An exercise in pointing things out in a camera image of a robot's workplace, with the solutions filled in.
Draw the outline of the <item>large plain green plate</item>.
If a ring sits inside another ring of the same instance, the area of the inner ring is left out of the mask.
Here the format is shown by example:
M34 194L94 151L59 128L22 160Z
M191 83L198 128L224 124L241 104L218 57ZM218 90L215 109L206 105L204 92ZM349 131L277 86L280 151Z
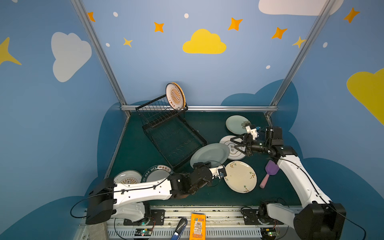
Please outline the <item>large plain green plate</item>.
M225 144L209 144L197 150L191 157L190 165L196 163L211 163L211 167L222 165L230 155L230 148Z

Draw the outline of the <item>yellow woven wicker plate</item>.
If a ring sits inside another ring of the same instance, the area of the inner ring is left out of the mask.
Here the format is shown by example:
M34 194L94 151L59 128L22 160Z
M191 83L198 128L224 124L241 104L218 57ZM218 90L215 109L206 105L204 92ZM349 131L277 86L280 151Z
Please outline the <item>yellow woven wicker plate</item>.
M173 82L173 84L175 85L175 86L177 86L177 88L179 89L179 91L180 91L180 93L181 93L181 96L182 96L182 99L183 99L183 107L182 107L182 110L183 109L185 109L185 107L186 107L186 97L185 97L185 94L184 94L184 92L183 92L183 90L182 90L182 88L177 84L177 83L174 83Z

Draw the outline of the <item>white plate orange sunburst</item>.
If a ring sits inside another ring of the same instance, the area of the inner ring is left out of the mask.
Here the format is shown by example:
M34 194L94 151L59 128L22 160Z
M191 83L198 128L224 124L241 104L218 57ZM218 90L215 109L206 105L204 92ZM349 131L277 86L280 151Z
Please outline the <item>white plate orange sunburst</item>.
M184 108L184 97L180 88L174 84L169 83L166 86L166 98L170 106L174 110L182 110Z

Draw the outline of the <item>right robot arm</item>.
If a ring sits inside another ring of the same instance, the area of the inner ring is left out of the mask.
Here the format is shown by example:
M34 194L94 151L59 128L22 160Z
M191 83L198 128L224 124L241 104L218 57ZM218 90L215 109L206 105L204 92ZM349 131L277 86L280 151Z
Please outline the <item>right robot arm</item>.
M301 163L297 152L286 146L280 127L267 127L265 140L259 140L257 127L247 126L244 134L231 138L234 148L250 157L253 153L268 154L283 171L295 189L302 210L295 213L278 203L263 202L258 209L258 220L268 224L274 220L293 228L302 240L338 240L342 235L346 210L318 187Z

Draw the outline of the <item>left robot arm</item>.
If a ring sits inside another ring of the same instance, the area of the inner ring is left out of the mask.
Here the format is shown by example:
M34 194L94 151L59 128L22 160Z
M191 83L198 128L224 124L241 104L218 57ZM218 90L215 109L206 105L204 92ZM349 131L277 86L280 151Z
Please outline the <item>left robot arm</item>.
M104 179L90 193L86 224L95 225L111 218L128 219L138 222L149 218L150 209L144 202L152 200L184 199L194 195L213 179L224 178L225 167L211 168L211 164L195 164L189 174L170 174L161 180L139 183L115 183L113 178Z

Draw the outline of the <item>pale green floral plate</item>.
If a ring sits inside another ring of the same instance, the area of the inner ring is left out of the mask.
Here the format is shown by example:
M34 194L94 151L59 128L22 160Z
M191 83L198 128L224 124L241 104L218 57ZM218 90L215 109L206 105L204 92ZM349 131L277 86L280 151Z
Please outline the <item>pale green floral plate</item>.
M226 120L227 129L235 135L247 133L246 127L250 126L251 122L244 116L234 115Z

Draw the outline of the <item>purple pink spatula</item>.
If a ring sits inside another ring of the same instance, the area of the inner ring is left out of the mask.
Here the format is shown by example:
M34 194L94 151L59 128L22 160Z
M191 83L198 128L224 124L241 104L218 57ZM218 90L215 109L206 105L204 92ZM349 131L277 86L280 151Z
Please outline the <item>purple pink spatula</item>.
M263 178L262 182L260 183L260 188L264 189L268 182L269 177L276 175L279 170L280 170L279 166L272 160L269 160L265 167L266 175Z

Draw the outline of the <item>cream floral plate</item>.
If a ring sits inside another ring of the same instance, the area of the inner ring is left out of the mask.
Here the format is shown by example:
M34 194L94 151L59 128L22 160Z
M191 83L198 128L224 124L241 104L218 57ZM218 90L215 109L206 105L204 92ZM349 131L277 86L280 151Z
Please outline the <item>cream floral plate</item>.
M241 194L251 192L257 185L257 174L254 169L241 161L232 161L225 166L228 187Z

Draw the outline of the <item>white plate green lettered rim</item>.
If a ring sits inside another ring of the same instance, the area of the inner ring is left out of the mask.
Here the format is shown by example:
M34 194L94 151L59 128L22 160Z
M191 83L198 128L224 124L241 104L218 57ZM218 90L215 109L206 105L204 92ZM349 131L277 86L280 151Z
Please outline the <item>white plate green lettered rim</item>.
M173 170L166 165L155 165L145 171L142 176L142 183L159 181L167 178Z

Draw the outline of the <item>orange yellow box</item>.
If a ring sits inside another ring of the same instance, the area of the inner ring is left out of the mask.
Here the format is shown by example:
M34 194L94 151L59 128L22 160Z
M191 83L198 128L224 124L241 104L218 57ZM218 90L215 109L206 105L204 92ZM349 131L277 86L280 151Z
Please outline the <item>orange yellow box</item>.
M206 239L207 216L200 213L191 214L190 240Z

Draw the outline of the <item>sunburst plate at left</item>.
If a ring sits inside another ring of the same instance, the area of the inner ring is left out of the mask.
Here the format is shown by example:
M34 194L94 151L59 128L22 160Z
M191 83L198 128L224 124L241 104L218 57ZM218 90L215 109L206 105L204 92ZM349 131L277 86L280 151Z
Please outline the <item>sunburst plate at left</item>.
M124 171L115 176L114 182L117 184L139 184L142 175L134 170Z

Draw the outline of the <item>grey foam block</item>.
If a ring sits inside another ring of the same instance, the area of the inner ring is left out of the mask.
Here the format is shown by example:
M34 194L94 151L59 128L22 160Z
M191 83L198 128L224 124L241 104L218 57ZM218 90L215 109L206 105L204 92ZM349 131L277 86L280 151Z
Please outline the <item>grey foam block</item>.
M109 240L107 223L88 225L89 240Z

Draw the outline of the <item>blue black handled tool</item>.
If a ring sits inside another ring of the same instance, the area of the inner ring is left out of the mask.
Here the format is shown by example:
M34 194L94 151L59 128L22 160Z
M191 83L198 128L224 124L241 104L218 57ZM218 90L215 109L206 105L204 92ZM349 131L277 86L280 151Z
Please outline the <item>blue black handled tool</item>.
M186 218L181 218L171 237L171 240L179 240L187 225L188 225L188 220Z

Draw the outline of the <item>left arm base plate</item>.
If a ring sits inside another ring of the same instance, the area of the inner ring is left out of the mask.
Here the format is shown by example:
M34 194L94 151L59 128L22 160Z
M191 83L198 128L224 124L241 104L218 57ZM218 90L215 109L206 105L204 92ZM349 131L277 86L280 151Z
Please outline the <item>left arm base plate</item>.
M132 222L131 220L124 219L124 226L163 226L165 220L164 209L154 209L146 212L143 219Z

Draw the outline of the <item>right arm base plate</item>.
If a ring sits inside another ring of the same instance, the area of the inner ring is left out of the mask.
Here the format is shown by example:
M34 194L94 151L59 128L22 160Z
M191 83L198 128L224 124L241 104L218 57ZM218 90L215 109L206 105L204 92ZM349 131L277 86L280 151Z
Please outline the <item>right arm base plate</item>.
M245 207L240 209L240 213L243 215L245 225L283 225L282 222L270 218L265 210Z

